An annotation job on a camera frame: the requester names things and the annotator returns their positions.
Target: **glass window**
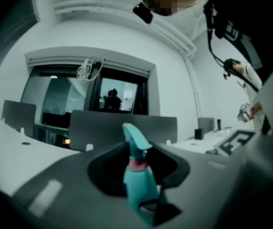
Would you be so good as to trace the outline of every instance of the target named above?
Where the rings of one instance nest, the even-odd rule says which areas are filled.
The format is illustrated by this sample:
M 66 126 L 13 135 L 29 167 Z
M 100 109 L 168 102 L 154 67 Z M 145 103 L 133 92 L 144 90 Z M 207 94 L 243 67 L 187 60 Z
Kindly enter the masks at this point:
M 102 78 L 99 110 L 133 113 L 136 94 L 137 84 Z
M 88 86 L 73 77 L 31 75 L 21 102 L 36 105 L 36 125 L 68 128 L 71 112 L 84 109 Z

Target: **gray partition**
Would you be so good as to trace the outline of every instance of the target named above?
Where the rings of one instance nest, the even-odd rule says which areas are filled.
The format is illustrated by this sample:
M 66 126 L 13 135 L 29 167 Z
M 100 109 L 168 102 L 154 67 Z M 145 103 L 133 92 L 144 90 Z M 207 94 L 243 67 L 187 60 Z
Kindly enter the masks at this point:
M 36 105 L 25 104 L 10 100 L 4 101 L 2 119 L 5 123 L 20 131 L 24 128 L 27 136 L 33 136 L 33 127 L 36 113 Z
M 202 128 L 204 134 L 213 131 L 215 129 L 215 118 L 198 118 L 198 128 Z
M 104 113 L 74 110 L 70 121 L 70 147 L 85 151 L 87 144 L 94 148 L 117 144 L 125 140 L 123 123 L 140 129 L 148 141 L 177 142 L 177 118 L 136 114 Z

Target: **window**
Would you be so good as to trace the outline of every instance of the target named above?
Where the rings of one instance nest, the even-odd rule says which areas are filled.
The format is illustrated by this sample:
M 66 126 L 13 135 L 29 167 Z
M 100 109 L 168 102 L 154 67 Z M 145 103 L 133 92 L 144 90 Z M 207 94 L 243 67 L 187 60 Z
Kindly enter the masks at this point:
M 133 112 L 137 84 L 103 78 L 99 96 L 99 110 Z
M 147 78 L 103 68 L 95 81 L 89 110 L 147 115 Z
M 80 82 L 76 78 L 77 68 L 77 65 L 34 67 L 21 102 L 37 106 L 34 129 L 37 140 L 69 148 L 66 140 L 73 110 L 148 114 L 146 77 L 103 68 L 94 81 Z M 100 64 L 95 64 L 92 75 L 99 68 Z

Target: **white wall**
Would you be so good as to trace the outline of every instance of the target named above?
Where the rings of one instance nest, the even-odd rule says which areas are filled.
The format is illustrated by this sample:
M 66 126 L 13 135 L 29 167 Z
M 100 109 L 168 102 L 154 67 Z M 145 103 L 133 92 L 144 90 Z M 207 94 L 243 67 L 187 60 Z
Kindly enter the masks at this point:
M 53 12 L 53 3 L 57 0 L 36 0 L 40 22 L 30 28 L 14 44 L 0 65 L 0 118 L 4 100 L 19 102 L 29 78 L 25 53 L 32 51 L 49 29 L 60 20 Z
M 160 116 L 160 93 L 158 87 L 158 74 L 155 67 L 148 79 L 148 112 L 150 115 Z
M 185 63 L 178 53 L 137 31 L 83 20 L 55 25 L 37 49 L 60 46 L 103 48 L 155 64 L 161 116 L 178 118 L 179 141 L 193 135 L 197 127 L 195 101 Z
M 245 124 L 237 120 L 241 104 L 249 101 L 246 92 L 237 83 L 241 80 L 235 76 L 231 76 L 228 80 L 223 78 L 224 70 L 218 66 L 209 52 L 206 32 L 199 36 L 194 43 L 198 50 L 191 62 L 202 91 L 203 117 L 221 119 L 223 127 L 250 129 L 249 123 Z M 212 49 L 216 56 L 222 60 L 233 58 L 246 61 L 242 54 L 226 39 L 213 38 Z

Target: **black cable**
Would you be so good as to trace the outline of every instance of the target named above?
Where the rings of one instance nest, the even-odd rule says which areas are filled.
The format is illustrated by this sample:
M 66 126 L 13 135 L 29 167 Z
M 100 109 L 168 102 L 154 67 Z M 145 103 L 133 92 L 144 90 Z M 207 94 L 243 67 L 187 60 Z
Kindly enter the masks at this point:
M 219 57 L 217 57 L 212 50 L 212 46 L 211 46 L 211 39 L 212 39 L 212 34 L 213 34 L 213 29 L 212 28 L 208 28 L 208 46 L 209 46 L 209 51 L 212 54 L 214 60 L 216 61 L 216 63 L 222 67 L 227 73 L 233 74 L 235 76 L 237 76 L 238 78 L 242 79 L 244 82 L 246 82 L 247 84 L 250 85 L 250 87 L 252 87 L 254 89 L 255 92 L 258 92 L 259 90 L 247 79 L 245 78 L 243 75 L 241 75 L 240 73 L 238 73 L 235 69 L 226 69 L 224 67 L 224 61 L 222 61 Z

